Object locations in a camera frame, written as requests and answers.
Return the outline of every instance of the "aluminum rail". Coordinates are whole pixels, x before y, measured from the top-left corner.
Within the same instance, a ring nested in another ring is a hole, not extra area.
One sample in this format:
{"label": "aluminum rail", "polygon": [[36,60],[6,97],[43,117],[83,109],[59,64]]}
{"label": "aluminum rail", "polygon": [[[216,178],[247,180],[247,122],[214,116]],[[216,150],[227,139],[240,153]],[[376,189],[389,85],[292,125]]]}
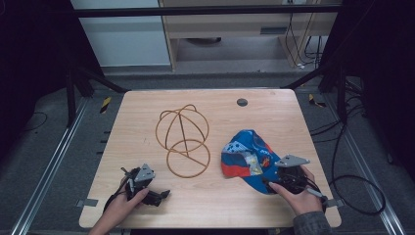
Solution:
{"label": "aluminum rail", "polygon": [[61,139],[61,142],[59,143],[54,155],[52,156],[52,159],[50,160],[48,166],[46,167],[42,175],[42,178],[37,184],[36,189],[31,195],[21,216],[19,217],[18,221],[13,227],[11,233],[12,235],[24,235],[27,233],[59,169],[62,159],[64,158],[65,153],[67,152],[69,143],[80,124],[80,121],[87,107],[87,102],[87,98],[81,99],[79,108],[77,110],[78,115],[76,116],[76,119],[74,120],[73,124],[70,127],[68,127],[65,131],[64,136]]}
{"label": "aluminum rail", "polygon": [[235,15],[235,14],[282,14],[282,13],[335,13],[357,10],[361,5],[304,4],[304,5],[248,5],[248,6],[205,6],[205,7],[161,7],[79,9],[73,11],[50,11],[50,15],[78,18],[188,16],[188,15]]}

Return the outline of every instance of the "hand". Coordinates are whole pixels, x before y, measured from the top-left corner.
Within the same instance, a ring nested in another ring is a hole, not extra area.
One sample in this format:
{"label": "hand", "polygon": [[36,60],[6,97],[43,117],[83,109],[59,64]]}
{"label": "hand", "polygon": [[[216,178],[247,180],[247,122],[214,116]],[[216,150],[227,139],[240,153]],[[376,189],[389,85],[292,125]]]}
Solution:
{"label": "hand", "polygon": [[[314,181],[314,175],[303,165],[300,166],[305,175]],[[269,183],[269,186],[275,190],[281,197],[283,197],[291,206],[296,215],[301,215],[307,212],[322,212],[323,206],[320,199],[304,190],[299,194],[292,194],[283,186],[276,183]]]}
{"label": "hand", "polygon": [[142,189],[130,201],[127,200],[127,196],[124,193],[116,196],[91,231],[89,231],[89,234],[108,234],[111,229],[125,220],[134,208],[140,205],[148,192],[148,188]]}

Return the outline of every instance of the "black cable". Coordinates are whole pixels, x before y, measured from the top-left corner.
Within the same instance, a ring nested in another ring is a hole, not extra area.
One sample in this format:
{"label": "black cable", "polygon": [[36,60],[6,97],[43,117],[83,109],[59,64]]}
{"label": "black cable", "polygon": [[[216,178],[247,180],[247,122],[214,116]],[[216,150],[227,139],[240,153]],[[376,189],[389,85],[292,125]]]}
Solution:
{"label": "black cable", "polygon": [[42,126],[46,122],[46,120],[48,119],[48,115],[46,115],[43,112],[34,112],[33,114],[34,115],[43,115],[43,116],[45,116],[45,119],[40,124],[38,124],[38,125],[36,125],[34,127],[31,127],[31,128],[28,128],[28,129],[24,129],[23,131],[35,130],[35,129],[39,128],[40,126]]}
{"label": "black cable", "polygon": [[[353,210],[355,210],[357,212],[360,212],[362,214],[378,215],[381,212],[383,212],[384,209],[385,209],[385,207],[386,207],[386,198],[385,198],[385,195],[384,195],[384,193],[382,192],[382,190],[379,187],[377,187],[374,183],[370,182],[369,180],[367,180],[367,179],[365,179],[365,178],[363,178],[361,176],[357,176],[357,175],[345,174],[345,175],[341,175],[341,176],[335,177],[335,160],[336,160],[336,155],[337,155],[337,152],[339,150],[340,140],[342,139],[342,136],[343,136],[343,134],[346,131],[346,127],[347,127],[347,124],[344,124],[342,126],[341,132],[339,133],[339,137],[338,137],[338,140],[336,142],[335,151],[333,153],[333,158],[332,158],[332,181],[329,183],[329,185],[332,185],[333,184],[333,186],[335,188],[335,191],[339,195],[339,197],[345,202],[346,205],[348,205],[349,207],[351,207]],[[339,179],[342,179],[342,178],[359,179],[359,180],[365,181],[365,182],[369,183],[370,185],[372,185],[380,193],[380,195],[382,196],[382,206],[381,206],[381,208],[378,209],[377,211],[364,211],[364,210],[361,210],[361,209],[353,206],[348,200],[345,199],[345,197],[343,197],[343,195],[340,193],[340,191],[339,191],[339,189],[337,187],[336,181],[338,181]]]}
{"label": "black cable", "polygon": [[305,48],[304,48],[304,55],[311,60],[314,60],[314,68],[317,69],[318,66],[320,64],[320,55],[322,53],[320,53],[320,47],[322,46],[322,36],[318,36],[318,43],[317,43],[317,51],[316,52],[307,52],[307,48],[310,44],[312,36],[309,36],[307,39],[307,42],[305,44]]}
{"label": "black cable", "polygon": [[290,13],[290,21],[288,23],[288,27],[287,27],[287,31],[285,35],[285,43],[286,43],[287,51],[290,53],[291,60],[293,60],[293,64],[296,66],[296,60],[294,59],[293,54],[291,53],[290,47],[288,46],[288,32],[290,31],[292,21],[293,21],[293,13]]}
{"label": "black cable", "polygon": [[[290,32],[291,32],[291,35],[293,36],[293,39],[294,39],[294,40],[293,40],[293,41],[294,41],[294,45],[296,45],[296,49],[297,49],[297,56],[299,56],[299,59],[302,61],[302,65],[303,65],[303,66],[306,66],[306,65],[308,65],[308,64],[311,64],[312,62],[305,62],[305,61],[302,59],[301,55],[300,55],[299,45],[297,44],[296,37],[294,36],[294,31],[293,31],[292,21],[293,21],[293,13],[291,13],[291,14],[290,14],[290,28],[289,28],[289,30],[290,30]],[[305,31],[307,31],[307,30],[308,30],[309,25],[310,25],[310,21],[308,22],[308,24],[307,24],[307,27],[306,27]]]}
{"label": "black cable", "polygon": [[307,185],[309,185],[312,189],[314,189],[315,191],[321,193],[320,188],[317,186],[317,184],[312,181],[310,178],[307,177]]}
{"label": "black cable", "polygon": [[120,195],[120,194],[123,194],[123,193],[125,193],[125,191],[124,192],[119,192],[119,191],[121,191],[121,189],[124,187],[124,185],[126,184],[126,182],[128,181],[128,179],[129,179],[129,177],[125,177],[123,180],[122,180],[122,182],[121,182],[121,184],[119,185],[119,188],[115,191],[115,193],[114,194],[112,194],[108,199],[107,199],[107,202],[105,203],[105,205],[104,205],[104,210],[103,210],[103,212],[105,212],[105,210],[107,209],[107,207],[110,205],[110,203],[116,198],[116,196],[118,196],[118,195]]}
{"label": "black cable", "polygon": [[[357,105],[355,107],[353,107],[352,110],[350,110],[350,112],[347,113],[347,120],[354,118],[356,115],[358,114],[362,114],[363,112],[357,112],[353,115],[350,115],[352,111],[356,110],[356,109],[362,109],[363,106],[362,105]],[[330,142],[330,141],[334,141],[337,140],[339,137],[333,138],[333,139],[327,139],[327,140],[318,140],[318,141],[313,141],[314,144],[317,143],[324,143],[324,142]]]}
{"label": "black cable", "polygon": [[358,87],[357,85],[355,85],[353,82],[349,80],[346,80],[346,86],[350,91],[354,92],[355,94],[362,95],[363,93],[360,87]]}
{"label": "black cable", "polygon": [[[347,115],[349,116],[354,110],[356,110],[356,109],[360,109],[360,108],[362,108],[363,106],[362,105],[356,105],[355,107],[353,107],[353,108],[351,108],[349,111],[347,111]],[[333,129],[336,125],[338,125],[339,123],[341,123],[341,121],[340,120],[336,120],[336,121],[333,121],[333,122],[331,122],[331,123],[328,123],[328,124],[325,124],[325,125],[322,125],[322,126],[320,126],[320,127],[317,127],[317,128],[315,128],[315,129],[312,129],[312,130],[309,130],[309,132],[313,132],[313,131],[317,131],[317,130],[319,130],[319,129],[322,129],[322,128],[324,128],[324,127],[326,127],[326,126],[329,126],[327,129],[324,129],[324,130],[322,130],[322,131],[320,131],[320,132],[317,132],[317,133],[310,133],[310,135],[311,136],[315,136],[315,135],[319,135],[319,134],[322,134],[322,133],[325,133],[325,132],[327,132],[327,131],[329,131],[330,129]]]}
{"label": "black cable", "polygon": [[352,97],[350,97],[350,98],[348,98],[347,100],[346,100],[346,103],[348,103],[350,100],[353,100],[353,99],[359,99],[359,100],[361,100],[361,96],[352,96]]}

